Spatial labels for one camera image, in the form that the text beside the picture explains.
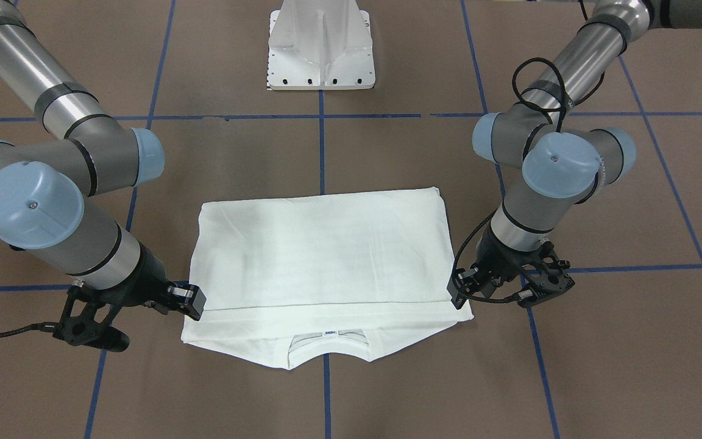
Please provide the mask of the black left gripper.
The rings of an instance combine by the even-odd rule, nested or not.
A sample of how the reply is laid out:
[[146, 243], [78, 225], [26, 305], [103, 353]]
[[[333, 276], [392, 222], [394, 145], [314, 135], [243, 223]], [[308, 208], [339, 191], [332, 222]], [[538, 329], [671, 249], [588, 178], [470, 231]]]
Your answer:
[[475, 250], [476, 261], [470, 269], [455, 268], [448, 282], [448, 292], [454, 307], [468, 301], [483, 302], [482, 293], [493, 293], [505, 282], [510, 282], [523, 272], [523, 266], [532, 264], [537, 250], [521, 252], [507, 247], [493, 231], [486, 230]]

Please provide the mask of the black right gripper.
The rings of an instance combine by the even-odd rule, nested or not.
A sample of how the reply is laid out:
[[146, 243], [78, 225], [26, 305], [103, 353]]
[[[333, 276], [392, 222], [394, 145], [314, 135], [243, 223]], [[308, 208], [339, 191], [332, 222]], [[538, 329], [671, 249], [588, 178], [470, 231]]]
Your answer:
[[105, 289], [105, 303], [134, 307], [148, 302], [164, 315], [174, 311], [200, 321], [207, 298], [197, 285], [169, 281], [162, 261], [141, 244], [134, 271], [122, 283]]

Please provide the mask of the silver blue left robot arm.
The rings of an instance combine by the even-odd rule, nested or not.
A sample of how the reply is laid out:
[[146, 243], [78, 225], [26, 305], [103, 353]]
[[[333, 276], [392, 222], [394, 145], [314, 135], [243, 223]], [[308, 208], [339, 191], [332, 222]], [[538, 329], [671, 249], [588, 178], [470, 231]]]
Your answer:
[[619, 129], [566, 129], [568, 112], [590, 97], [605, 71], [632, 42], [654, 29], [702, 29], [702, 1], [598, 1], [554, 61], [527, 88], [512, 85], [516, 103], [482, 116], [474, 152], [520, 171], [501, 205], [484, 219], [469, 269], [452, 267], [452, 304], [518, 303], [529, 308], [574, 286], [550, 233], [568, 210], [623, 177], [636, 161], [631, 137]]

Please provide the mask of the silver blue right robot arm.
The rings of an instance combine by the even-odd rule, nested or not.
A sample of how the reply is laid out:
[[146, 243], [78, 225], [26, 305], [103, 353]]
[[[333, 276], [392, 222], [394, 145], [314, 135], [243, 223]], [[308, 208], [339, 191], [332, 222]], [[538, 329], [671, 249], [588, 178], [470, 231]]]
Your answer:
[[55, 136], [31, 146], [0, 140], [0, 239], [75, 278], [97, 302], [200, 319], [203, 292], [168, 280], [161, 261], [93, 200], [158, 178], [158, 137], [122, 127], [9, 1], [0, 1], [0, 77]]

